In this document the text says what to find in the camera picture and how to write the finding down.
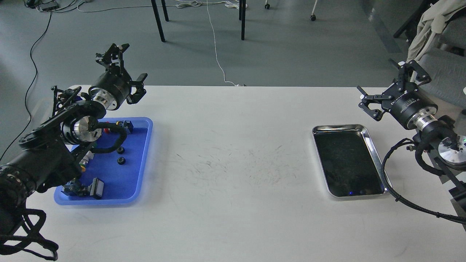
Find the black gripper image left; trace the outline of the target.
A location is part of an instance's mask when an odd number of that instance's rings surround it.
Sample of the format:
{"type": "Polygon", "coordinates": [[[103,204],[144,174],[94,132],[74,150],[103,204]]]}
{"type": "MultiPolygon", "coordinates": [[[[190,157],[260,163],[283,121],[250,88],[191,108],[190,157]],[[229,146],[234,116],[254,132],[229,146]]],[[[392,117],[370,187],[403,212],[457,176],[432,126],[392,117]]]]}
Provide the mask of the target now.
{"type": "Polygon", "coordinates": [[[136,81],[133,81],[124,68],[123,53],[129,48],[129,44],[117,46],[113,43],[104,53],[96,53],[95,61],[106,68],[97,82],[89,89],[91,100],[100,102],[106,110],[115,111],[122,103],[138,103],[147,93],[144,88],[144,80],[147,73],[142,73],[136,81]]]}

